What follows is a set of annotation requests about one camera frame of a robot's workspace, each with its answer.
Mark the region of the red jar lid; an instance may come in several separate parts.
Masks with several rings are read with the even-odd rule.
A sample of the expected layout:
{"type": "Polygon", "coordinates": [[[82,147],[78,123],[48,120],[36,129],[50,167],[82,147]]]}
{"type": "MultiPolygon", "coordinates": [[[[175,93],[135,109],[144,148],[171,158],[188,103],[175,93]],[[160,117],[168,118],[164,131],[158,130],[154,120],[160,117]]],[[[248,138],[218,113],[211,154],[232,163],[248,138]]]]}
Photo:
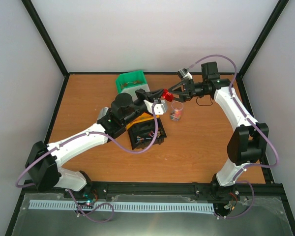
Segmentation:
{"type": "Polygon", "coordinates": [[[162,97],[169,102],[172,102],[174,100],[173,94],[171,94],[167,89],[164,89],[162,97]]]}

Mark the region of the clear plastic jar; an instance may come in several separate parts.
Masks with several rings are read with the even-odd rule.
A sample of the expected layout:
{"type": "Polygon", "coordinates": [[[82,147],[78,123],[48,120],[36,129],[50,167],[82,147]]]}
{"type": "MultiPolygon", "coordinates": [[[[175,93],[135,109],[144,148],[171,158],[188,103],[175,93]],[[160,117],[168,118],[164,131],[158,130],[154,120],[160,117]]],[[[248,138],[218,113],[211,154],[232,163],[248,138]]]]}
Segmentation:
{"type": "Polygon", "coordinates": [[[178,101],[173,101],[171,104],[170,120],[179,121],[182,116],[183,104],[178,101]]]}

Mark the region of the silver metal scoop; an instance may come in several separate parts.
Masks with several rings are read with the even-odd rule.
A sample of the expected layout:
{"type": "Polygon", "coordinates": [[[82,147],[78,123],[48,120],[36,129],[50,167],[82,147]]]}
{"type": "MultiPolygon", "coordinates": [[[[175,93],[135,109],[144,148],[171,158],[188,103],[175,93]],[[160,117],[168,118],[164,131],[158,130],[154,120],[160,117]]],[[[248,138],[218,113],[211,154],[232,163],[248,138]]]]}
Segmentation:
{"type": "Polygon", "coordinates": [[[96,123],[100,123],[101,119],[107,120],[109,118],[109,111],[110,111],[110,108],[108,107],[102,108],[101,111],[99,112],[96,123]]]}

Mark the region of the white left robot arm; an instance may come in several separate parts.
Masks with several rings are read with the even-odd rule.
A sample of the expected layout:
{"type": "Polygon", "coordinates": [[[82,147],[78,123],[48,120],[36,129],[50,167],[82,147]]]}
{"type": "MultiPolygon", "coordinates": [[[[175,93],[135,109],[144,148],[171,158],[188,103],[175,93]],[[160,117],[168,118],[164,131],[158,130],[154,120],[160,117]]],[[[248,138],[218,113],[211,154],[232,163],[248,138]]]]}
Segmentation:
{"type": "Polygon", "coordinates": [[[92,185],[88,183],[87,175],[83,171],[67,170],[63,165],[91,148],[115,142],[126,131],[126,126],[140,115],[147,113],[157,119],[158,115],[166,113],[167,104],[162,100],[164,92],[165,89],[138,89],[135,91],[137,100],[128,93],[120,93],[109,108],[101,110],[96,123],[86,130],[54,143],[36,142],[25,164],[31,185],[40,192],[58,187],[73,190],[82,198],[89,197],[92,185]]]}

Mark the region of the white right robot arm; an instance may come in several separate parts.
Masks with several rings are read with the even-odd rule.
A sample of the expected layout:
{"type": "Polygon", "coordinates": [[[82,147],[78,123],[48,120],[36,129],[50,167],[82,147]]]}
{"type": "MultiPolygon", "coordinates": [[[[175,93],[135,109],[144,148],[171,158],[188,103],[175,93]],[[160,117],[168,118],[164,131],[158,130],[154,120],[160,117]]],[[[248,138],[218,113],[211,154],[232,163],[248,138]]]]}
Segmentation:
{"type": "Polygon", "coordinates": [[[228,159],[210,183],[210,194],[222,199],[247,168],[258,162],[266,151],[268,126],[259,123],[244,107],[229,79],[222,79],[216,62],[201,65],[202,81],[195,83],[188,69],[177,72],[181,82],[169,88],[175,100],[186,102],[193,97],[210,96],[228,118],[233,134],[227,145],[228,159]]]}

